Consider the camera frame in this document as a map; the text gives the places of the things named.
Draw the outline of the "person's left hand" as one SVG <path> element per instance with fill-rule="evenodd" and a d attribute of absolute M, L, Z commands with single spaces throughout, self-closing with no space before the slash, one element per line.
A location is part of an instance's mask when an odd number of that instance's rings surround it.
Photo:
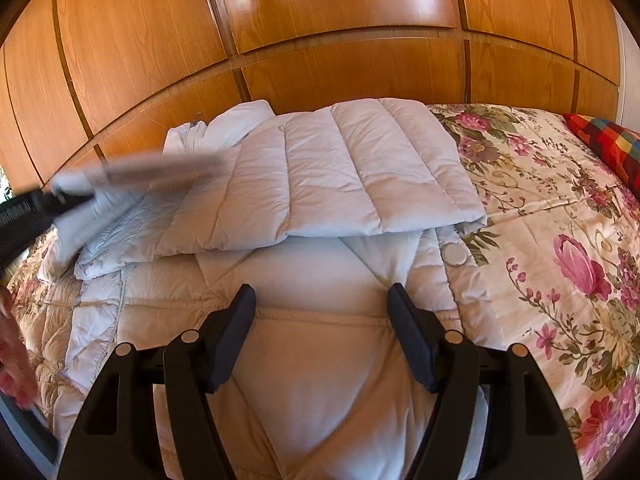
<path fill-rule="evenodd" d="M 12 313 L 10 292 L 1 287 L 1 392 L 23 410 L 29 410 L 37 396 L 35 372 L 30 365 L 21 331 Z"/>

